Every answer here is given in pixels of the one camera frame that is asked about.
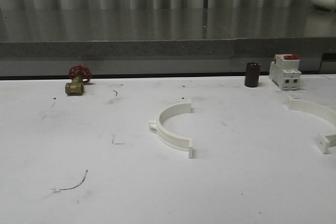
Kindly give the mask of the grey stone counter slab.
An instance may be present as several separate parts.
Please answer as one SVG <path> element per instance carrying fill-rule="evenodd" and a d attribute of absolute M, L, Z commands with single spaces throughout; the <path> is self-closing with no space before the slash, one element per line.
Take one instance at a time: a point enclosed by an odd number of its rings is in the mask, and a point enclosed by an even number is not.
<path fill-rule="evenodd" d="M 306 8 L 3 10 L 2 60 L 335 52 L 335 13 Z"/>

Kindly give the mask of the white circuit breaker red switch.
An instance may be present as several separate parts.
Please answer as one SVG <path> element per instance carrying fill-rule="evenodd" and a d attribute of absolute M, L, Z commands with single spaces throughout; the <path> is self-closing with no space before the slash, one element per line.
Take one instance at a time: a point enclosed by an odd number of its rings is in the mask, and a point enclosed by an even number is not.
<path fill-rule="evenodd" d="M 274 60 L 270 63 L 269 79 L 280 90 L 298 90 L 301 77 L 301 71 L 298 70 L 299 62 L 299 55 L 275 54 Z"/>

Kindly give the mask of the white half-ring pipe clamp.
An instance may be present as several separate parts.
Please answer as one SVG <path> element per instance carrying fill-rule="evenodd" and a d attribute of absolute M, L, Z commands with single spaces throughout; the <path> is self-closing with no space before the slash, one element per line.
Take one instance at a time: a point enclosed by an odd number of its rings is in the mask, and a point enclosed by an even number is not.
<path fill-rule="evenodd" d="M 188 152 L 188 157 L 193 158 L 193 140 L 191 137 L 174 134 L 164 128 L 163 123 L 176 115 L 191 113 L 191 101 L 176 103 L 163 109 L 153 120 L 149 120 L 149 127 L 156 131 L 159 139 L 171 148 Z"/>

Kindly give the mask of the dark brown cylindrical coupling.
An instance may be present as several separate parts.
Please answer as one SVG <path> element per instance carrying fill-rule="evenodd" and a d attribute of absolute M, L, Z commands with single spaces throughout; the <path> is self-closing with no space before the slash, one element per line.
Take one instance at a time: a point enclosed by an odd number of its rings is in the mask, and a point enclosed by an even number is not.
<path fill-rule="evenodd" d="M 244 85 L 249 88 L 258 86 L 260 75 L 260 64 L 256 62 L 248 62 L 246 65 L 246 74 Z"/>

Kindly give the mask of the brass valve red handwheel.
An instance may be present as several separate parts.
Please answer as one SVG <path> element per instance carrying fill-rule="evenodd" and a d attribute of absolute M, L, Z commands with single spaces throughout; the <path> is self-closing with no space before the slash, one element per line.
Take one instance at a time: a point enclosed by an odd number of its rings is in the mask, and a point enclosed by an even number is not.
<path fill-rule="evenodd" d="M 91 80 L 92 72 L 88 67 L 76 65 L 70 68 L 68 76 L 71 82 L 65 84 L 66 95 L 82 95 L 84 93 L 84 85 Z"/>

